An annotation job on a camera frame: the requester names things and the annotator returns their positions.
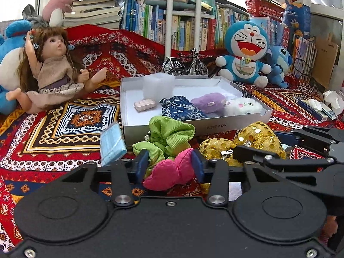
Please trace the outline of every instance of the blue floral fabric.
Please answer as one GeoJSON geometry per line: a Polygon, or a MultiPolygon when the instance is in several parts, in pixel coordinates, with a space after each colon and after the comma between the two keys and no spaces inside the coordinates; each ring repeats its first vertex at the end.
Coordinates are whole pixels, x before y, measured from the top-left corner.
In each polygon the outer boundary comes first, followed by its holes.
{"type": "Polygon", "coordinates": [[[179,121],[208,118],[194,104],[191,104],[184,96],[173,96],[170,99],[162,99],[162,115],[179,121]]]}

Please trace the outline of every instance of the white pole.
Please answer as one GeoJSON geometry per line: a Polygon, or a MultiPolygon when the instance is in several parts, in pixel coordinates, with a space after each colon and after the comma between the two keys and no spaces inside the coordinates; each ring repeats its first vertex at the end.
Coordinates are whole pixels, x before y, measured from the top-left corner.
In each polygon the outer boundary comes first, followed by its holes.
{"type": "Polygon", "coordinates": [[[167,0],[166,7],[166,40],[165,40],[165,61],[171,57],[171,40],[172,40],[172,10],[173,0],[167,0]]]}
{"type": "Polygon", "coordinates": [[[201,33],[201,0],[196,0],[194,48],[199,50],[201,33]]]}

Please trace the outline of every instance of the bicycle wheel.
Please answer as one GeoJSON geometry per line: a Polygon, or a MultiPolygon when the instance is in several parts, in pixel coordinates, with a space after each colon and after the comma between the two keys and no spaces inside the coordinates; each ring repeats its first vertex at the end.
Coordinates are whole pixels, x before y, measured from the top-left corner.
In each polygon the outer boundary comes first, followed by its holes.
{"type": "Polygon", "coordinates": [[[183,66],[177,60],[168,60],[163,66],[162,70],[164,71],[164,73],[169,74],[169,75],[183,74],[183,72],[178,71],[178,70],[183,70],[183,66]]]}
{"type": "Polygon", "coordinates": [[[195,67],[196,75],[208,75],[208,68],[202,61],[197,61],[195,67]]]}

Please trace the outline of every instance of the blanket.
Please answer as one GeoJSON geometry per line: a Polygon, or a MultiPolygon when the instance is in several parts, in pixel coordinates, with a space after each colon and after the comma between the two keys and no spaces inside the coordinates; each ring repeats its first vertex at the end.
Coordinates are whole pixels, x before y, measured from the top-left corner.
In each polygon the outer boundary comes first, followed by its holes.
{"type": "MultiPolygon", "coordinates": [[[[94,74],[103,67],[109,70],[105,82],[92,94],[68,102],[56,109],[28,115],[16,109],[0,124],[0,248],[7,252],[21,240],[13,220],[16,202],[85,161],[100,163],[99,134],[113,121],[121,125],[119,86],[123,77],[140,77],[161,71],[164,47],[135,33],[109,31],[83,25],[69,29],[75,55],[94,74]]],[[[223,50],[202,51],[200,57],[208,69],[223,50]]],[[[273,108],[269,126],[289,131],[302,125],[331,126],[315,120],[300,108],[294,97],[301,90],[268,86],[254,95],[273,108]]],[[[207,138],[232,139],[236,131],[195,137],[193,148],[207,138]]],[[[303,158],[301,150],[294,158],[303,158]]],[[[125,158],[133,158],[131,149],[125,158]]],[[[132,185],[136,200],[147,191],[140,184],[132,185]]],[[[111,198],[111,184],[102,183],[99,194],[111,198]]],[[[177,185],[166,192],[169,196],[202,195],[196,179],[177,185]]]]}

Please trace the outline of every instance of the doll hair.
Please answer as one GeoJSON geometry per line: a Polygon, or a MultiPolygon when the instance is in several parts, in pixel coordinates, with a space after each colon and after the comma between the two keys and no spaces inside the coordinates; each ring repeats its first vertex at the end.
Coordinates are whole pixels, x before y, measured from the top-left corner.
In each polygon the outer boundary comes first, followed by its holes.
{"type": "MultiPolygon", "coordinates": [[[[84,69],[82,64],[75,61],[69,50],[68,50],[68,38],[67,32],[61,27],[46,27],[46,28],[39,28],[37,32],[33,35],[33,43],[38,44],[38,48],[35,49],[36,57],[39,62],[44,62],[42,59],[42,50],[46,40],[53,36],[62,36],[64,40],[64,44],[67,48],[66,57],[73,68],[73,80],[76,81],[78,75],[80,74],[80,69],[84,69]]],[[[17,69],[17,73],[19,75],[20,80],[20,87],[23,92],[27,92],[30,90],[38,91],[38,83],[37,80],[33,77],[32,71],[29,65],[29,59],[25,52],[25,45],[23,48],[23,58],[20,59],[20,65],[17,69]]]]}

